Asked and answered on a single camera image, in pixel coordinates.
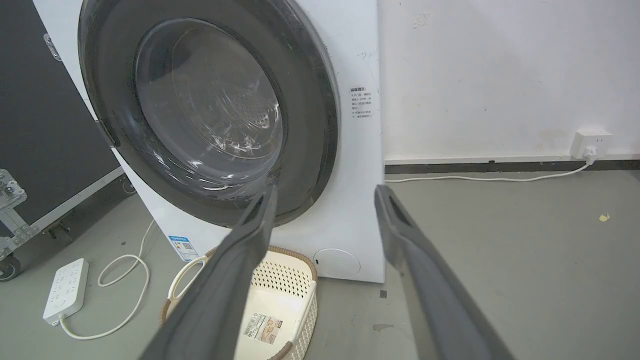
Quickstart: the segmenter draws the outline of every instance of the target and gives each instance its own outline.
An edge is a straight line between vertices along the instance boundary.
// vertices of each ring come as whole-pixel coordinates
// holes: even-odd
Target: gray floor
[[[639,181],[638,172],[583,172],[525,184],[392,187],[517,358],[601,360],[638,358]],[[606,214],[608,221],[598,219]],[[79,334],[122,321],[144,280],[138,268],[111,287],[96,285],[113,258],[138,252],[151,221],[139,198],[106,196],[74,216],[77,241],[61,248],[45,236],[32,240],[17,251],[26,271],[0,284],[1,358],[134,359],[157,329],[158,310],[183,265],[157,228],[143,254],[152,271],[149,292],[129,324],[106,338],[77,341],[42,320],[53,273],[77,258],[91,264],[84,307],[68,321]],[[321,279],[307,360],[416,358],[398,277],[387,273],[384,285]]]

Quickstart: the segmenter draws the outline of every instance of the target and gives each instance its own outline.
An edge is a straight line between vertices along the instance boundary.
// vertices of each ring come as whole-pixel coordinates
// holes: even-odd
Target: white washing machine
[[[325,277],[384,282],[376,1],[34,3],[183,260],[277,184],[272,245]]]

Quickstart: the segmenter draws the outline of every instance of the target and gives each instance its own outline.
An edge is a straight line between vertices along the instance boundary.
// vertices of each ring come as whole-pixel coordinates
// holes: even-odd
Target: white power strip
[[[56,271],[42,318],[50,325],[58,326],[64,319],[78,312],[84,302],[84,289],[89,273],[89,263],[75,260]]]

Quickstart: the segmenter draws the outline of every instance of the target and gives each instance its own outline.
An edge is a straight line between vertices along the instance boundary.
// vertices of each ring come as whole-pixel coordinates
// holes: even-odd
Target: wall
[[[640,158],[640,1],[380,0],[387,163]]]

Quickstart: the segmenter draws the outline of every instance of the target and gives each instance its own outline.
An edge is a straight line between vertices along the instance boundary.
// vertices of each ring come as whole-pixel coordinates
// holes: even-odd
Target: black baseboard
[[[535,163],[386,165],[387,174],[441,174],[444,172],[533,172],[572,171],[584,161],[546,161]],[[640,170],[640,160],[600,160],[586,170]]]

